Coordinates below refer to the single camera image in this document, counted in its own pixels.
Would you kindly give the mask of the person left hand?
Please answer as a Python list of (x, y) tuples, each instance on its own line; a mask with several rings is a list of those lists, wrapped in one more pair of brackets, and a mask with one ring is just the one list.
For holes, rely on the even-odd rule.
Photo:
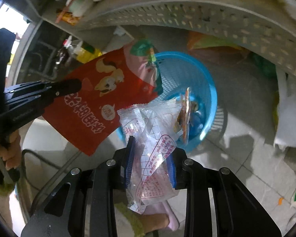
[(19, 131), (16, 130), (9, 136), (9, 147), (5, 148), (0, 144), (0, 158), (6, 162), (5, 167), (7, 170), (17, 168), (21, 164), (21, 137)]

